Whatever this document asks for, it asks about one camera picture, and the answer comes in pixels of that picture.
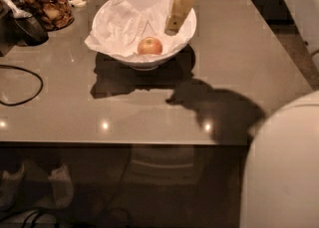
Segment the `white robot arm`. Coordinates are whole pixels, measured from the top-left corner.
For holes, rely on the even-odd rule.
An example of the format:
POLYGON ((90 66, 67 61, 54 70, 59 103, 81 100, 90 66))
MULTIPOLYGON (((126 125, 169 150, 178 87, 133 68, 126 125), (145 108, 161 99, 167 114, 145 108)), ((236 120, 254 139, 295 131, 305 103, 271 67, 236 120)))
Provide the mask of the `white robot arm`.
MULTIPOLYGON (((319 0, 285 0, 319 70, 319 0)), ((277 111, 248 151, 240 228, 319 228, 319 92, 277 111)))

